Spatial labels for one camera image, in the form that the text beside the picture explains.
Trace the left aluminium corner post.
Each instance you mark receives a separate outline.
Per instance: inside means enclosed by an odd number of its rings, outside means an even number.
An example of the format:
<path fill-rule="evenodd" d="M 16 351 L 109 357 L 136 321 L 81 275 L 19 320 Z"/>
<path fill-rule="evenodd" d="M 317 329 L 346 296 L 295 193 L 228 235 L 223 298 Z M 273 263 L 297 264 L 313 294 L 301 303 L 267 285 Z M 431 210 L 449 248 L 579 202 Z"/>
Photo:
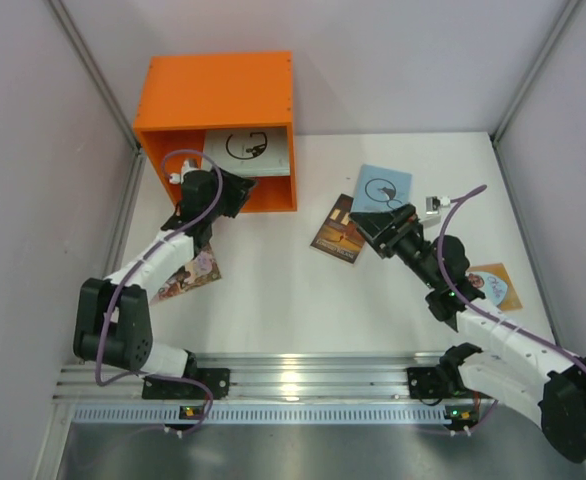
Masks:
<path fill-rule="evenodd" d="M 133 129 L 68 8 L 60 0 L 44 0 L 44 4 L 50 10 L 80 64 L 96 88 L 97 93 L 105 103 L 108 112 L 115 121 L 127 145 L 134 152 L 139 151 L 140 144 L 136 139 Z"/>

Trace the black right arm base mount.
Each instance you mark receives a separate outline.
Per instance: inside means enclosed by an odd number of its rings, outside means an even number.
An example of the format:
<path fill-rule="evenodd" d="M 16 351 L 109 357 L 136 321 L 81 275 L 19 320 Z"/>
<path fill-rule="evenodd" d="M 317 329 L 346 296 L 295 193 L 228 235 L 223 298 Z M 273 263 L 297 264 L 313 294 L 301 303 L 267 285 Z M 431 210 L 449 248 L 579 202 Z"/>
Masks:
<path fill-rule="evenodd" d="M 410 398 L 428 406 L 438 405 L 444 400 L 474 397 L 455 373 L 447 372 L 440 366 L 410 367 L 406 375 Z"/>

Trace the aluminium corner post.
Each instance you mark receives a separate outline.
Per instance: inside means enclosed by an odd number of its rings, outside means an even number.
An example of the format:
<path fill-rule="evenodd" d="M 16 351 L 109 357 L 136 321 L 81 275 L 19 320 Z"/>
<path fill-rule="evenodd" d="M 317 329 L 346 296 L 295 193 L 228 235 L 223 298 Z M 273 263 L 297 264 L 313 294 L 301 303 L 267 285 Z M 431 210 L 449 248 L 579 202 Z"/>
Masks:
<path fill-rule="evenodd" d="M 50 10 L 80 64 L 96 88 L 97 93 L 105 103 L 108 112 L 115 121 L 127 145 L 134 152 L 139 151 L 140 144 L 136 139 L 133 129 L 68 8 L 60 0 L 44 0 L 44 4 Z"/>
<path fill-rule="evenodd" d="M 517 83 L 503 113 L 500 115 L 497 126 L 489 135 L 493 147 L 496 147 L 506 134 L 525 100 L 533 91 L 547 63 L 557 50 L 562 37 L 584 4 L 585 1 L 583 0 L 567 0 L 562 2 L 559 12 L 547 29 L 547 32 L 542 38 L 542 42 L 535 51 L 532 60 L 527 64 L 522 78 Z"/>

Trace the orange two-shelf cabinet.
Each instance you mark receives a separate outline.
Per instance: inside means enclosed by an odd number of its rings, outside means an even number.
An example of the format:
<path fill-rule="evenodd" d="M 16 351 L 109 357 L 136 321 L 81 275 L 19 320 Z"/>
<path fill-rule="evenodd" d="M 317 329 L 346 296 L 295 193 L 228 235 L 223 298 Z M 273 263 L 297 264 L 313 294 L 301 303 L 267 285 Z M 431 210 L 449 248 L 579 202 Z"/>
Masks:
<path fill-rule="evenodd" d="M 171 203 L 180 198 L 167 172 L 188 149 L 201 150 L 208 132 L 283 127 L 294 147 L 293 62 L 289 51 L 155 56 L 133 122 Z"/>

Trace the light blue cat book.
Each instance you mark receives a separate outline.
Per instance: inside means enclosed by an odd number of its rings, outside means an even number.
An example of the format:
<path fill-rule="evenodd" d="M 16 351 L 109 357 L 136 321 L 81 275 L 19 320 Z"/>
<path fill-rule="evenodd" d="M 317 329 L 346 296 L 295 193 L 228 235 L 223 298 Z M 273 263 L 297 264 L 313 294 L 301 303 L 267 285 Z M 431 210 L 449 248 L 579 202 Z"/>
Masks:
<path fill-rule="evenodd" d="M 352 213 L 388 212 L 409 202 L 410 173 L 364 164 L 353 195 Z"/>

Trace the orange illustrated book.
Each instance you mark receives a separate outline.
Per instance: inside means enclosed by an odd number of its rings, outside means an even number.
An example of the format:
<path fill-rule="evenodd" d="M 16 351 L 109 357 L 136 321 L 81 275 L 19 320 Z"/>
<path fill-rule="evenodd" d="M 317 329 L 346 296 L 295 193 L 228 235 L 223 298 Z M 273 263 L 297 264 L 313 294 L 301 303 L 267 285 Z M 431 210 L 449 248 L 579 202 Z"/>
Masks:
<path fill-rule="evenodd" d="M 514 311 L 523 308 L 511 278 L 502 263 L 472 266 L 467 279 L 500 310 Z"/>

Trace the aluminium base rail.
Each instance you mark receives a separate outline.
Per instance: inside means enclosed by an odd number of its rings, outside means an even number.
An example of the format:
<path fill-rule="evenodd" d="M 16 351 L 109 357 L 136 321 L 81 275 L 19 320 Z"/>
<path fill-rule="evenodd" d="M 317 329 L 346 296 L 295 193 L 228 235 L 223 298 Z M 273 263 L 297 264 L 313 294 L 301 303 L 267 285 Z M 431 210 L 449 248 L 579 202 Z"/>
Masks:
<path fill-rule="evenodd" d="M 437 363 L 438 353 L 346 354 L 202 354 L 198 364 L 230 370 L 227 402 L 378 403 L 408 402 L 410 367 Z M 128 377 L 99 387 L 91 363 L 62 368 L 55 402 L 133 402 L 144 383 Z"/>

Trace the pale green Great Gatsby book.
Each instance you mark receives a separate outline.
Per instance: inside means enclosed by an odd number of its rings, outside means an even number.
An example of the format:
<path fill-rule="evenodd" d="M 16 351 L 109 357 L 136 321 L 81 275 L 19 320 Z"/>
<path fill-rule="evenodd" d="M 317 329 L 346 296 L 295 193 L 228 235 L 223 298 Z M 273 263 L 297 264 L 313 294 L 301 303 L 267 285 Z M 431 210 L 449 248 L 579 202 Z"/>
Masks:
<path fill-rule="evenodd" d="M 285 127 L 209 130 L 203 152 L 223 170 L 244 177 L 290 175 Z"/>

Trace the pink illustrated fairy-tale book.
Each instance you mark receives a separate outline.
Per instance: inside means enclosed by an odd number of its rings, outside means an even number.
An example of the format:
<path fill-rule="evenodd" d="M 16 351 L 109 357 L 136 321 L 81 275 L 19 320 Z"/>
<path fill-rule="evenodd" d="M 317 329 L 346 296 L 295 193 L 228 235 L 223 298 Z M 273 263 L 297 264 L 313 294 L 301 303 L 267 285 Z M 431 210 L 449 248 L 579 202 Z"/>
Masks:
<path fill-rule="evenodd" d="M 151 304 L 185 294 L 222 278 L 217 259 L 210 244 L 188 263 L 181 266 L 159 288 Z"/>

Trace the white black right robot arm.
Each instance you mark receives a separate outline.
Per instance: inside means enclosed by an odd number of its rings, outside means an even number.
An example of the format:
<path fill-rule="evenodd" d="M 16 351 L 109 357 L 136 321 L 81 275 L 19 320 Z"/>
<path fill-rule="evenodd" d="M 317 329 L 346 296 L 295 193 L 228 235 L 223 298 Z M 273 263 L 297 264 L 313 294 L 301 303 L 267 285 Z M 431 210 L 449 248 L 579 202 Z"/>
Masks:
<path fill-rule="evenodd" d="M 351 220 L 381 258 L 399 258 L 428 287 L 430 312 L 461 339 L 436 367 L 445 389 L 493 398 L 536 425 L 565 459 L 584 462 L 586 356 L 538 337 L 497 309 L 469 281 L 463 243 L 447 234 L 427 241 L 413 205 L 354 213 Z"/>

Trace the dark brown sunset book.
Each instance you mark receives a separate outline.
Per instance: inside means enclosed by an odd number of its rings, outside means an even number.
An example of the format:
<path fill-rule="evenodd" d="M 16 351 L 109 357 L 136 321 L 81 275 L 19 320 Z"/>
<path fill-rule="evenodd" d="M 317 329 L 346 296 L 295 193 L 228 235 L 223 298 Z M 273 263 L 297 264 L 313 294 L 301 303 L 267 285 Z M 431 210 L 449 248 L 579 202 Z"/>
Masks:
<path fill-rule="evenodd" d="M 366 242 L 351 221 L 353 198 L 340 194 L 310 243 L 314 251 L 354 266 Z"/>

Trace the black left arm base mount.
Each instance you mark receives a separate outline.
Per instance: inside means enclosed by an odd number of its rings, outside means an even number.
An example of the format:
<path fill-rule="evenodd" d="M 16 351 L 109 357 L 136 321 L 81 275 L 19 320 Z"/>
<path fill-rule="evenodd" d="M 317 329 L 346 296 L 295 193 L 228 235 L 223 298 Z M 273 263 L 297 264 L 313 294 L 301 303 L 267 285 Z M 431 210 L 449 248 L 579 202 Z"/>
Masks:
<path fill-rule="evenodd" d="M 228 368 L 199 368 L 192 380 L 206 386 L 211 391 L 214 400 L 222 399 L 229 392 L 230 370 Z M 197 385 L 151 377 L 144 379 L 141 396 L 144 400 L 204 400 L 206 392 Z"/>

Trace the right aluminium corner post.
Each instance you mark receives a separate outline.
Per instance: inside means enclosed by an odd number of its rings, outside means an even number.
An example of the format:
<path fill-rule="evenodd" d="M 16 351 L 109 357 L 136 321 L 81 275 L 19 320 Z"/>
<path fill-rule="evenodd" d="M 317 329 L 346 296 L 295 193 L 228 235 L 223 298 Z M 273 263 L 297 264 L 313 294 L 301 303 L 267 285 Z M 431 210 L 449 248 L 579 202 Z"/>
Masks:
<path fill-rule="evenodd" d="M 527 64 L 522 78 L 517 83 L 503 113 L 500 115 L 497 126 L 489 135 L 493 147 L 496 147 L 506 134 L 525 100 L 533 91 L 547 63 L 557 50 L 562 37 L 584 4 L 585 1 L 583 0 L 567 0 L 562 2 L 559 12 L 547 29 L 547 32 L 542 38 L 542 42 L 535 51 L 532 60 Z"/>

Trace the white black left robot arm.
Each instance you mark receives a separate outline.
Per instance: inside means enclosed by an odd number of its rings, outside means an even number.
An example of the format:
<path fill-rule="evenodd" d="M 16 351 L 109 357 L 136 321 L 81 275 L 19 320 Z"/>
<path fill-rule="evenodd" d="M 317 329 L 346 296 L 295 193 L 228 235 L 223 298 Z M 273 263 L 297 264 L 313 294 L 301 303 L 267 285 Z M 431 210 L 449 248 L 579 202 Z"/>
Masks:
<path fill-rule="evenodd" d="M 218 167 L 188 167 L 181 177 L 181 197 L 152 243 L 120 270 L 84 282 L 73 353 L 95 363 L 98 384 L 108 383 L 101 377 L 103 365 L 166 378 L 194 374 L 193 353 L 153 339 L 150 300 L 179 267 L 209 244 L 219 217 L 237 216 L 256 184 Z"/>

